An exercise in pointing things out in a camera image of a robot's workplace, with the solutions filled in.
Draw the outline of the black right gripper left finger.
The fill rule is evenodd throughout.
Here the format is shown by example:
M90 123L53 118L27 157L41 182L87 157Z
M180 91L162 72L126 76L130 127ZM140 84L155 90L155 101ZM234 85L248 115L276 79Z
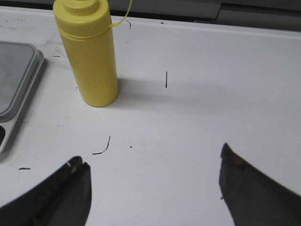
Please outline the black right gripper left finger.
M90 213L90 166L74 156L0 209L2 226L84 226Z

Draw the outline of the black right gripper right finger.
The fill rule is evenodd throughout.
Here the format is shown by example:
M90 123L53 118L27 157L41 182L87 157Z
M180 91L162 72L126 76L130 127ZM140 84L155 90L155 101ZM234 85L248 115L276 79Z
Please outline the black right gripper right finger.
M236 226L299 226L301 197L234 153L221 151L219 186Z

